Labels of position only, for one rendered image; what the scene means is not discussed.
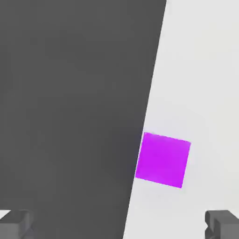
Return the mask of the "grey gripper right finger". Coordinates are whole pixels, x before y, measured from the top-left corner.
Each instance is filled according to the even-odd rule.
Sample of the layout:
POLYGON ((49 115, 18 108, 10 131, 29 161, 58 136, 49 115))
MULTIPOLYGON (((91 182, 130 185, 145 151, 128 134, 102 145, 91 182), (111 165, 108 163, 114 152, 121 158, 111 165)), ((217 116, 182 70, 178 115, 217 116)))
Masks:
POLYGON ((205 239, 239 239, 239 218, 230 211, 206 211, 205 222, 205 239))

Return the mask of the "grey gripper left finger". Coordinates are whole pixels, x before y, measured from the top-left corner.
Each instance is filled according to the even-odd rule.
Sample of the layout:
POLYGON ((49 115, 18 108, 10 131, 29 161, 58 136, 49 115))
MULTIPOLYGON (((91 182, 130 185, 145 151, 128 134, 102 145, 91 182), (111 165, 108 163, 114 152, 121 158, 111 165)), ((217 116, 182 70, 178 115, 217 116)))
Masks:
POLYGON ((29 210, 11 210, 0 219, 0 239, 34 239, 34 214, 29 210))

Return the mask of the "small purple cube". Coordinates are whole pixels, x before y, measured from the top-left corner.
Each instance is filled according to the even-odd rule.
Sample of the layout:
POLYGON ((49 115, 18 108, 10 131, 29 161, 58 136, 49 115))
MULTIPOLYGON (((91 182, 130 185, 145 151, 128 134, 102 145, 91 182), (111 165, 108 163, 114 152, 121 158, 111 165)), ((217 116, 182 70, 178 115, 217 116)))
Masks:
POLYGON ((144 133, 135 177, 181 188, 191 143, 144 133))

